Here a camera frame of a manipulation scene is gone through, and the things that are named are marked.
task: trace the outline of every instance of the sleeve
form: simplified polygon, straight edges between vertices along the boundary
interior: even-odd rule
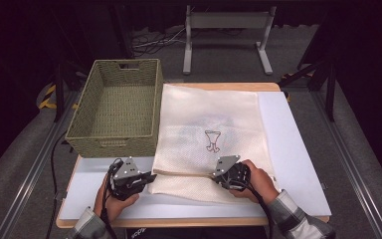
[[[329,224],[307,215],[285,190],[268,207],[273,220],[286,238],[336,238],[336,233]]]
[[[88,207],[66,238],[109,239],[111,237],[106,231],[104,222]]]

